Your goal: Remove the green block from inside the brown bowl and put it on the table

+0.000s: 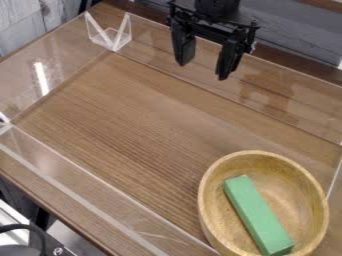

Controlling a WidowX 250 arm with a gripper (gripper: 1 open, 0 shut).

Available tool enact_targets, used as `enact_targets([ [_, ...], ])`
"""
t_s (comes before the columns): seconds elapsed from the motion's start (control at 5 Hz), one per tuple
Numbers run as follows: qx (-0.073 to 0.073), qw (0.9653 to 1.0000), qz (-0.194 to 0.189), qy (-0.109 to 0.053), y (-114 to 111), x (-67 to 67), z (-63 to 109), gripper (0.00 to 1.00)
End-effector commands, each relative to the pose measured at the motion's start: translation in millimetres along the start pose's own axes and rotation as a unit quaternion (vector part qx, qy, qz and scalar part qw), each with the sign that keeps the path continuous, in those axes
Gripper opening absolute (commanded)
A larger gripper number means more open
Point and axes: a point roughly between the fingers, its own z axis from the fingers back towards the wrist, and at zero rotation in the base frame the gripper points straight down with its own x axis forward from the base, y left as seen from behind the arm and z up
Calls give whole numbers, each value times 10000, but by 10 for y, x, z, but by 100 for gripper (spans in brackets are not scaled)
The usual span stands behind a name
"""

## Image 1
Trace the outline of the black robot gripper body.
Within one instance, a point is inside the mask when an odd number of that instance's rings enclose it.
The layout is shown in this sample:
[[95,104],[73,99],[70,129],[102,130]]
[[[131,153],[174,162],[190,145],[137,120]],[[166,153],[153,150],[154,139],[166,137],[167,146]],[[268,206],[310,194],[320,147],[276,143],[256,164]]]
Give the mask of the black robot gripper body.
[[194,36],[222,44],[234,38],[244,45],[244,52],[256,50],[258,21],[240,10],[242,0],[170,0],[171,21],[190,27]]

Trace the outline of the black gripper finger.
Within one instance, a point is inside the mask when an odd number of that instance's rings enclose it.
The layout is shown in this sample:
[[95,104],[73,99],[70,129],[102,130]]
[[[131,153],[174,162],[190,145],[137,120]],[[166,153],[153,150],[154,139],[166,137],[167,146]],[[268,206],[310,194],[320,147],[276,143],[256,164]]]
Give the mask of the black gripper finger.
[[222,45],[217,62],[216,74],[220,80],[226,80],[230,73],[237,70],[242,54],[242,44],[234,39],[228,39]]
[[178,21],[171,21],[171,39],[175,60],[185,66],[196,57],[197,39],[192,29]]

